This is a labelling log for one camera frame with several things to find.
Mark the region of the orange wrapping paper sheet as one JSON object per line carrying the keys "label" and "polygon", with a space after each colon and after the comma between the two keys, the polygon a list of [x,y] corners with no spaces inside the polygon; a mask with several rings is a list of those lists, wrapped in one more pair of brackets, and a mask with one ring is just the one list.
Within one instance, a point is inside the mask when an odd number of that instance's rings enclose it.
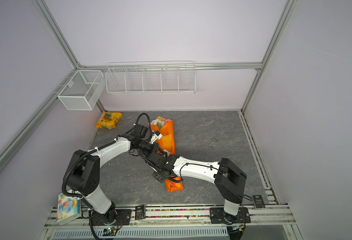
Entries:
{"label": "orange wrapping paper sheet", "polygon": [[[157,117],[156,119],[161,119],[166,121],[165,125],[159,129],[157,126],[152,126],[153,131],[159,131],[163,137],[160,140],[157,140],[156,143],[160,145],[163,150],[166,150],[168,153],[175,155],[176,154],[176,145],[175,145],[175,130],[174,130],[174,121],[170,119],[165,119],[162,117]],[[182,183],[173,183],[170,180],[165,182],[167,192],[175,192],[183,190]]]}

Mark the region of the cream fake rose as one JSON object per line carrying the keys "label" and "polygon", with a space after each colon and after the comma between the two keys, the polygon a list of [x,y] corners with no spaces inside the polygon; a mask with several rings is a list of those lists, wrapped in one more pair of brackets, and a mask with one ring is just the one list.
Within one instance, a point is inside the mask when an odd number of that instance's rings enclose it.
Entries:
{"label": "cream fake rose", "polygon": [[161,120],[161,119],[155,119],[151,122],[152,126],[157,126],[159,129],[161,129],[165,125],[166,121]]}

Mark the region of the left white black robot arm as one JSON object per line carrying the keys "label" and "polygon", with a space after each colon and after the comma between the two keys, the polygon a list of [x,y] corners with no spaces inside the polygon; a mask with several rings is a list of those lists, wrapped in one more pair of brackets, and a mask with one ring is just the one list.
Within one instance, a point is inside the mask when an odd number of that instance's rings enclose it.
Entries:
{"label": "left white black robot arm", "polygon": [[156,173],[160,172],[157,168],[160,159],[169,156],[158,143],[141,137],[120,135],[112,142],[93,150],[74,152],[63,177],[62,193],[83,201],[99,216],[114,218],[115,204],[100,187],[100,169],[115,157],[131,150],[137,150],[139,156]]}

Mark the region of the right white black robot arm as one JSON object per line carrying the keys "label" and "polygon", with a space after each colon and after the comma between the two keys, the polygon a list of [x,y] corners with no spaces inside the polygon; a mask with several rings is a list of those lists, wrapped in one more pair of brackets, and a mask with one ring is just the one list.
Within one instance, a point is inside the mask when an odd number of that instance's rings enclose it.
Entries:
{"label": "right white black robot arm", "polygon": [[155,170],[154,178],[161,183],[169,180],[181,184],[183,178],[188,177],[214,184],[225,199],[224,212],[232,217],[238,215],[247,175],[231,160],[222,158],[219,162],[200,162],[160,153],[144,156],[144,159]]}

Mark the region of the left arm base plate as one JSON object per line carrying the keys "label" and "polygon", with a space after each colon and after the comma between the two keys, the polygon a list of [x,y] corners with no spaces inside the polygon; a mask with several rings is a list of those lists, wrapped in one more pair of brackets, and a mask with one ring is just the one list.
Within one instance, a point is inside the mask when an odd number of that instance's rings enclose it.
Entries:
{"label": "left arm base plate", "polygon": [[116,209],[112,218],[92,212],[91,223],[93,226],[128,226],[132,218],[132,210]]}

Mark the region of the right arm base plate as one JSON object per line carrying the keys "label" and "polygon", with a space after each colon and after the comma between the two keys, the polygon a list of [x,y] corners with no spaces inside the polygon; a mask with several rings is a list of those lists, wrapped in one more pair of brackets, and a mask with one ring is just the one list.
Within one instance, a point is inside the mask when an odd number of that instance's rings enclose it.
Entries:
{"label": "right arm base plate", "polygon": [[209,217],[212,224],[249,224],[251,223],[248,208],[240,206],[237,215],[231,215],[224,211],[224,208],[210,208]]}

